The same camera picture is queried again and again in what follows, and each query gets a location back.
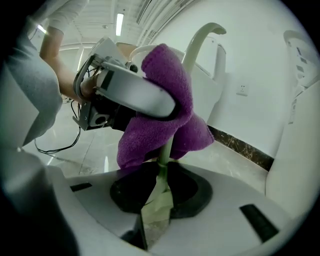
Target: black cable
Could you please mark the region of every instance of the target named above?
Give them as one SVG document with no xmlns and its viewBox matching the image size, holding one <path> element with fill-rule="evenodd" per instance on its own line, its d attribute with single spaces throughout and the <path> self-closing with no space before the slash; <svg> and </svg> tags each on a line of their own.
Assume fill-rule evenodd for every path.
<svg viewBox="0 0 320 256">
<path fill-rule="evenodd" d="M 76 115 L 76 112 L 74 111 L 74 108 L 73 108 L 73 106 L 72 106 L 72 103 L 73 103 L 73 102 L 74 102 L 74 100 L 71 101 L 71 109 L 72 109 L 72 112 L 73 112 L 73 114 L 75 115 L 75 117 L 78 118 L 77 115 Z M 79 115 L 79 116 L 80 116 L 80 110 L 81 110 L 81 109 L 80 109 L 80 104 L 78 103 L 78 115 Z M 43 149 L 40 149 L 40 148 L 38 148 L 38 146 L 37 146 L 36 139 L 34 139 L 34 145 L 35 145 L 36 149 L 37 149 L 40 153 L 43 153 L 43 154 L 46 154 L 46 155 L 51 156 L 52 154 L 58 153 L 58 152 L 60 152 L 60 151 L 62 151 L 62 150 L 66 150 L 66 149 L 72 148 L 72 147 L 78 142 L 79 137 L 80 137 L 80 134 L 81 134 L 81 128 L 80 128 L 80 126 L 79 126 L 79 132 L 78 132 L 78 134 L 77 134 L 74 142 L 73 142 L 70 146 L 65 146 L 65 147 L 58 148 L 58 149 L 51 149 L 51 150 L 43 150 Z"/>
<path fill-rule="evenodd" d="M 34 31 L 34 34 L 31 36 L 31 38 L 29 39 L 30 41 L 32 40 L 32 38 L 34 38 L 35 34 L 37 33 L 38 31 L 38 27 L 36 27 L 35 31 Z"/>
<path fill-rule="evenodd" d="M 91 71 L 95 71 L 95 70 L 97 70 L 97 67 L 89 70 L 89 73 L 90 73 Z"/>
<path fill-rule="evenodd" d="M 66 102 L 63 102 L 62 104 L 67 104 L 67 103 L 70 103 L 72 101 L 72 99 L 69 98 L 69 97 L 65 97 L 63 100 L 66 101 Z"/>
</svg>

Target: cable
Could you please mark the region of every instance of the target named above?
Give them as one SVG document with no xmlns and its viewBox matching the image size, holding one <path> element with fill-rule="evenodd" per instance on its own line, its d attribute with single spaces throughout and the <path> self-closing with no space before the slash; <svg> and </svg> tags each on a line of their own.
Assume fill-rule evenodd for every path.
<svg viewBox="0 0 320 256">
<path fill-rule="evenodd" d="M 77 115 L 76 115 L 76 112 L 74 111 L 74 108 L 73 108 L 73 106 L 72 106 L 72 103 L 73 103 L 73 102 L 74 102 L 74 100 L 71 101 L 71 109 L 72 109 L 72 112 L 73 112 L 73 114 L 75 115 L 75 117 L 78 118 Z M 80 116 L 80 110 L 81 110 L 80 104 L 78 103 L 78 116 Z M 60 151 L 62 151 L 62 150 L 66 150 L 66 149 L 72 148 L 72 147 L 78 142 L 79 137 L 80 137 L 80 134 L 81 134 L 81 128 L 80 128 L 80 126 L 79 126 L 79 132 L 78 132 L 78 134 L 77 134 L 74 142 L 73 142 L 70 146 L 66 146 L 66 147 L 62 147 L 62 148 L 58 148 L 58 149 L 51 149 L 51 150 L 43 150 L 43 149 L 40 149 L 40 148 L 38 148 L 38 146 L 37 146 L 36 139 L 34 139 L 34 145 L 35 145 L 36 149 L 37 149 L 40 153 L 43 153 L 43 154 L 46 154 L 46 155 L 51 156 L 51 154 L 55 154 L 55 153 L 58 153 L 58 152 L 60 152 Z"/>
<path fill-rule="evenodd" d="M 89 73 L 90 73 L 91 71 L 94 71 L 94 70 L 96 70 L 96 69 L 98 69 L 98 68 L 96 67 L 96 68 L 93 68 L 93 69 L 89 70 Z"/>
<path fill-rule="evenodd" d="M 99 72 L 99 70 L 100 70 L 100 68 L 97 67 L 97 68 L 95 69 L 94 73 L 93 73 L 93 76 L 95 76 L 95 75 Z"/>
<path fill-rule="evenodd" d="M 32 38 L 34 38 L 34 36 L 35 36 L 35 34 L 37 33 L 37 31 L 38 31 L 38 27 L 35 29 L 35 31 L 34 31 L 34 34 L 31 36 L 31 38 L 29 39 L 30 41 L 32 40 Z"/>
</svg>

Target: ceiling light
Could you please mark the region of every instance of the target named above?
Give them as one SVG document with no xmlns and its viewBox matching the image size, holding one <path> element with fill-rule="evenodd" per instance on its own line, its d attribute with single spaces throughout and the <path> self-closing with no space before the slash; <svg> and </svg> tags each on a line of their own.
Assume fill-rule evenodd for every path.
<svg viewBox="0 0 320 256">
<path fill-rule="evenodd" d="M 124 14 L 118 13 L 116 16 L 116 27 L 115 27 L 115 35 L 121 36 L 121 28 L 122 28 L 122 21 L 124 20 Z"/>
<path fill-rule="evenodd" d="M 41 30 L 45 34 L 47 33 L 47 31 L 41 25 L 38 25 L 38 29 Z"/>
</svg>

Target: white sleeve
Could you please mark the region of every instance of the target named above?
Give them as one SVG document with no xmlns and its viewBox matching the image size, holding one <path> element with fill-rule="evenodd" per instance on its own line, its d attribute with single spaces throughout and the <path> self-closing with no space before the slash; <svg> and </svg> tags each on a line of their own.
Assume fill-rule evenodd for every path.
<svg viewBox="0 0 320 256">
<path fill-rule="evenodd" d="M 65 33 L 69 24 L 81 13 L 89 0 L 68 0 L 49 17 L 49 26 Z"/>
</svg>

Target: hand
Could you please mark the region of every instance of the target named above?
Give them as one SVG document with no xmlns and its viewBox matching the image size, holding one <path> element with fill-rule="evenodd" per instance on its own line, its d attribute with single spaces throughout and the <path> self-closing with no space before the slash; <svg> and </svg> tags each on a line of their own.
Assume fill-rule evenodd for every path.
<svg viewBox="0 0 320 256">
<path fill-rule="evenodd" d="M 82 96 L 87 101 L 90 101 L 92 95 L 95 93 L 94 88 L 97 87 L 98 76 L 99 74 L 85 78 L 80 84 L 80 90 L 81 90 Z"/>
</svg>

